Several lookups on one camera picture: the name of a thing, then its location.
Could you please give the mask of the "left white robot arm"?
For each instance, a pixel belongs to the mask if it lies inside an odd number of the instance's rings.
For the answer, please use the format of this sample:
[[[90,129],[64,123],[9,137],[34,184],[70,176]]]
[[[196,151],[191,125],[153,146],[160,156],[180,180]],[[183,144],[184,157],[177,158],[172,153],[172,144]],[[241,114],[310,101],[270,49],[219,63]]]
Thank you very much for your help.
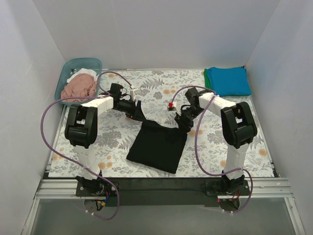
[[[93,99],[82,105],[71,105],[69,109],[65,138],[69,140],[75,153],[77,153],[78,162],[90,169],[90,171],[85,171],[82,176],[77,176],[75,179],[82,185],[83,189],[93,196],[110,192],[110,185],[92,174],[93,172],[96,174],[101,173],[94,153],[94,143],[98,134],[98,117],[113,109],[124,112],[130,119],[136,121],[146,120],[141,109],[141,101],[135,100],[135,90],[132,89],[129,94],[123,94],[123,89],[123,86],[112,83],[109,97],[103,98],[106,93],[102,93],[99,95],[99,99]],[[123,99],[127,95],[130,96],[130,99]]]

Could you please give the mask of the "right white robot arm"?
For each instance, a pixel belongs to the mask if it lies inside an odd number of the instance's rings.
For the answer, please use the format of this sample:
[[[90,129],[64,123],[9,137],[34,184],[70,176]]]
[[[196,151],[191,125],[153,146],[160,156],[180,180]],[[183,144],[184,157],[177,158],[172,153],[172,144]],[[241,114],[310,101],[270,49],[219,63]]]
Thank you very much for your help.
[[[176,111],[175,121],[180,130],[189,132],[194,119],[202,119],[206,111],[221,118],[222,133],[227,143],[226,165],[220,174],[212,174],[213,180],[205,183],[208,195],[234,194],[247,187],[244,163],[249,145],[257,135],[257,127],[246,102],[234,103],[223,99],[210,89],[198,91],[188,86],[185,93],[189,104]]]

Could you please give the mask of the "black t shirt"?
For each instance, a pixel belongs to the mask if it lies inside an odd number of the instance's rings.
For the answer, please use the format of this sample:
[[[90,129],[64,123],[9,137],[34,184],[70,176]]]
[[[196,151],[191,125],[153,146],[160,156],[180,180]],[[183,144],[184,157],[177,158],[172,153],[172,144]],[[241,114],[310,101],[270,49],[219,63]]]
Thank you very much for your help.
[[[153,120],[142,123],[126,159],[175,174],[190,128],[164,127]]]

